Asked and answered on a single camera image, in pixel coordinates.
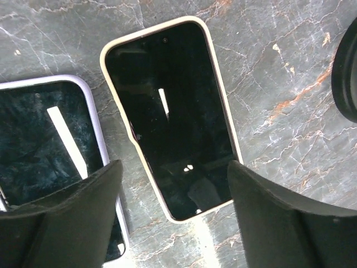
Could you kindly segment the cream case phone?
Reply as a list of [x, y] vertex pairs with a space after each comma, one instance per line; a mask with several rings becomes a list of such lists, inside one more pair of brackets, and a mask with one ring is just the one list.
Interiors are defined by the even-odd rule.
[[242, 154], [205, 22], [183, 16], [114, 39], [100, 68], [167, 219], [231, 203], [227, 168]]

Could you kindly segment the purple phone from pole stand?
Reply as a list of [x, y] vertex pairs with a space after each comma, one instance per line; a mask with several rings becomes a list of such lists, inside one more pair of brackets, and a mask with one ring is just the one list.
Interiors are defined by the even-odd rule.
[[[73, 75], [1, 84], [1, 212], [88, 178], [110, 160], [91, 90]], [[128, 234], [119, 196], [105, 262]]]

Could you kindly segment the black pole stand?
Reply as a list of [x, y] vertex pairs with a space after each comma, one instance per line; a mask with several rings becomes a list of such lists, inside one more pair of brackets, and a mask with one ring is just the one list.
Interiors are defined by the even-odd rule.
[[356, 122], [356, 20], [346, 30], [335, 54], [331, 90], [336, 107]]

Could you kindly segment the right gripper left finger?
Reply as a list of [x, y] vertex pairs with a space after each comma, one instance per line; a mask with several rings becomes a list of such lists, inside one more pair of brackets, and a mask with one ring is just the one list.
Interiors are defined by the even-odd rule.
[[88, 178], [1, 212], [1, 267], [102, 267], [123, 175], [114, 160]]

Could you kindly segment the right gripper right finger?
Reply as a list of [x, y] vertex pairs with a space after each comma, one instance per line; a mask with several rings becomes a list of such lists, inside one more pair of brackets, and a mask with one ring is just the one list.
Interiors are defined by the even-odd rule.
[[248, 267], [356, 267], [356, 211], [280, 186], [237, 161], [228, 165]]

